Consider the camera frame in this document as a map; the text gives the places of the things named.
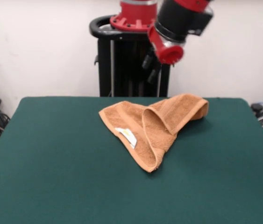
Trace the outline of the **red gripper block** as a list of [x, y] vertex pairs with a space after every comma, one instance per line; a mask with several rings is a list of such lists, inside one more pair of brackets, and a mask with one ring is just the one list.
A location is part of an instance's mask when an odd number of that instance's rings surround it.
[[[184, 55], [183, 44], [168, 40], [161, 36], [157, 29], [152, 26], [148, 30], [148, 38], [153, 48], [150, 48], [144, 57], [142, 68], [148, 69], [157, 57], [161, 64], [175, 64], [181, 60]], [[155, 84], [158, 81], [161, 64], [156, 64], [147, 78], [149, 84]]]

